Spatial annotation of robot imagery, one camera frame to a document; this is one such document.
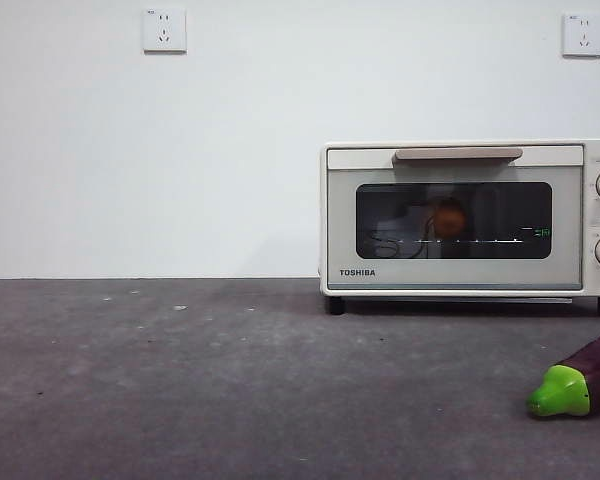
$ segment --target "wall outlet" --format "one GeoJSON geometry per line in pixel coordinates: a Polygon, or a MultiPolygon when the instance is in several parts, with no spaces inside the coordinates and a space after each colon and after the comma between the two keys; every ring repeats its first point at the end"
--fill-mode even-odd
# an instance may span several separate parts
{"type": "Polygon", "coordinates": [[[147,9],[144,12],[144,51],[187,51],[187,12],[183,9],[147,9]]]}
{"type": "Polygon", "coordinates": [[[564,15],[562,26],[562,55],[600,57],[600,15],[564,15]]]}

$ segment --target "eggplant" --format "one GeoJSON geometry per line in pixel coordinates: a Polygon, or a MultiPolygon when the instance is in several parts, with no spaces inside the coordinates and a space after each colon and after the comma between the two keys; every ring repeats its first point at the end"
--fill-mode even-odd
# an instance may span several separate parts
{"type": "Polygon", "coordinates": [[[549,368],[527,408],[541,417],[600,413],[600,338],[549,368]]]}

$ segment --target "gray concrete floor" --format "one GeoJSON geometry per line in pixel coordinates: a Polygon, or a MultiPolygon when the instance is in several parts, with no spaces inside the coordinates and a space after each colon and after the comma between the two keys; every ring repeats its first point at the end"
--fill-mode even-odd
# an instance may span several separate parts
{"type": "Polygon", "coordinates": [[[524,410],[592,301],[330,317],[317,289],[0,281],[0,480],[600,478],[600,416],[524,410]]]}

